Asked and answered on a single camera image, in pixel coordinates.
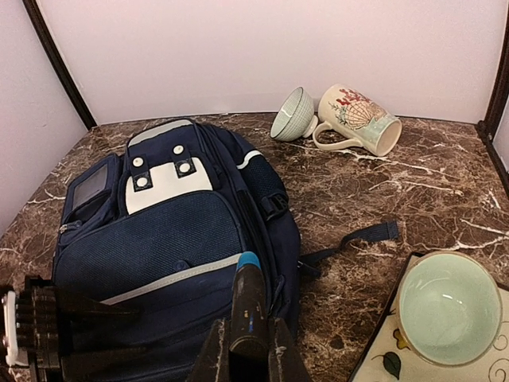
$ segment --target green ceramic bowl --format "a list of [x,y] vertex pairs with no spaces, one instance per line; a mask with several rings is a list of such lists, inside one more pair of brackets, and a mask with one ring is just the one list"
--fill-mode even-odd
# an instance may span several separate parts
[[482,357],[502,322],[499,288],[475,260],[453,251],[424,256],[398,290],[399,329],[425,360],[458,366]]
[[270,137],[283,142],[309,137],[318,124],[314,113],[311,96],[304,88],[295,89],[279,109],[270,129]]

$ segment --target snap button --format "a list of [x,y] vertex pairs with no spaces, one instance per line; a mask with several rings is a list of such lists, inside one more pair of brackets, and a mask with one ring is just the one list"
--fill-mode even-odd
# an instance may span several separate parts
[[190,268],[189,264],[187,264],[184,260],[178,260],[175,263],[175,266],[174,266],[174,269],[177,272],[184,271],[184,270],[189,269],[189,268]]
[[147,180],[146,177],[140,177],[137,181],[136,181],[136,185],[138,187],[145,187],[147,184],[149,183],[149,181]]
[[178,145],[173,148],[173,153],[175,155],[182,154],[183,152],[184,152],[184,147],[182,145]]
[[191,165],[188,163],[182,163],[181,166],[178,168],[181,173],[187,173],[191,169]]
[[141,158],[133,159],[133,166],[134,167],[141,167],[141,166],[143,166],[143,159],[141,159]]

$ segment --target backpack buckle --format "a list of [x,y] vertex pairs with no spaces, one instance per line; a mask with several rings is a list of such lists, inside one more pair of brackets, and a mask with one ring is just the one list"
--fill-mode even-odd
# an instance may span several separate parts
[[262,199],[262,211],[265,221],[280,217],[288,209],[288,198],[280,193]]

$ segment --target brown marble surface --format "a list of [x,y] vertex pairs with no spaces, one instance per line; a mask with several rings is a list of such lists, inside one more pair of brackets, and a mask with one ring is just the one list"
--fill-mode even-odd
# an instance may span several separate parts
[[[376,158],[361,149],[320,151],[311,140],[276,142],[269,136],[273,114],[198,119],[239,132],[281,174],[303,254],[357,228],[399,221],[398,241],[357,244],[325,260],[321,279],[302,285],[298,346],[314,380],[347,379],[411,251],[459,250],[509,283],[509,200],[473,125],[404,118],[399,144]],[[25,273],[49,277],[66,185],[161,121],[97,127],[69,152],[2,237],[4,283],[19,288]]]

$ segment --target decorative tray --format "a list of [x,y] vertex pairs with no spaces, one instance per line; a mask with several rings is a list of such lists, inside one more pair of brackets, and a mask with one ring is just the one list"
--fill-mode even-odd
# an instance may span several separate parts
[[457,368],[430,364],[412,353],[398,330],[394,298],[409,265],[421,254],[408,257],[375,332],[348,382],[509,382],[509,288],[499,284],[503,323],[492,348],[478,361]]

